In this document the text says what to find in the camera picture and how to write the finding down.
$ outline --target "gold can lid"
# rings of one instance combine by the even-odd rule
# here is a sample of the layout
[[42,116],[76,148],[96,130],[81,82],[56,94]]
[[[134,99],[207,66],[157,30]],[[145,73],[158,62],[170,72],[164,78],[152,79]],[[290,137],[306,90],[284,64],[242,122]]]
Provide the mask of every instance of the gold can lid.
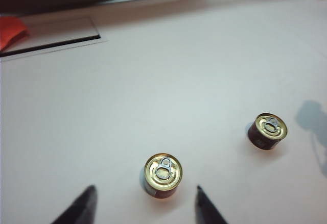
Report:
[[262,135],[272,140],[282,140],[287,127],[281,118],[271,113],[262,113],[255,119],[255,126]]
[[154,189],[169,191],[178,186],[182,179],[182,167],[170,154],[155,154],[145,164],[144,176]]

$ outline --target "pull tab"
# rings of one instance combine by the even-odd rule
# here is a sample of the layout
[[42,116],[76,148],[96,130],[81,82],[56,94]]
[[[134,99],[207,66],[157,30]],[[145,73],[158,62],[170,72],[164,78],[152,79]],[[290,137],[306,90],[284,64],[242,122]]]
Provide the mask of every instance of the pull tab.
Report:
[[275,133],[278,130],[278,120],[276,118],[270,117],[264,123],[264,127],[267,131]]
[[172,161],[170,158],[162,158],[160,164],[155,170],[155,174],[162,180],[167,180],[170,177],[170,168],[172,166]]

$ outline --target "small can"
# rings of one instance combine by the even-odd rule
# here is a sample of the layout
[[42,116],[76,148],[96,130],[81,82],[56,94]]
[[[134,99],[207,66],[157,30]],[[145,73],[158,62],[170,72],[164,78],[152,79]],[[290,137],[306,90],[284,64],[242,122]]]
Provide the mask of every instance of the small can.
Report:
[[285,123],[274,114],[262,113],[248,130],[250,141],[260,149],[273,149],[287,135]]
[[144,166],[144,187],[151,196],[166,198],[176,191],[182,175],[182,167],[174,156],[155,154]]

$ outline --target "tin can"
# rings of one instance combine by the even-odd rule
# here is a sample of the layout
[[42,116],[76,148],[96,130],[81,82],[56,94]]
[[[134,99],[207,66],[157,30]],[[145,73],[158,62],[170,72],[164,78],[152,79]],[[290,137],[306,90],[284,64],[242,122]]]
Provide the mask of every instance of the tin can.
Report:
[[155,154],[144,166],[144,187],[153,197],[166,198],[177,189],[183,171],[179,161],[170,154]]
[[262,113],[248,130],[250,141],[260,149],[273,149],[287,135],[285,123],[274,114]]

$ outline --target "can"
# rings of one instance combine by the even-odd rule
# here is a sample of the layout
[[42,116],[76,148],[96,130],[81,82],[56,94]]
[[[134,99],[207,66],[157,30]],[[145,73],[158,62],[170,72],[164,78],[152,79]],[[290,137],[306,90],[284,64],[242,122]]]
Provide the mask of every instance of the can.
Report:
[[278,116],[271,113],[258,115],[248,130],[250,141],[260,149],[273,149],[287,135],[287,127]]
[[183,171],[179,161],[170,154],[155,154],[144,166],[144,187],[153,197],[166,198],[177,189]]

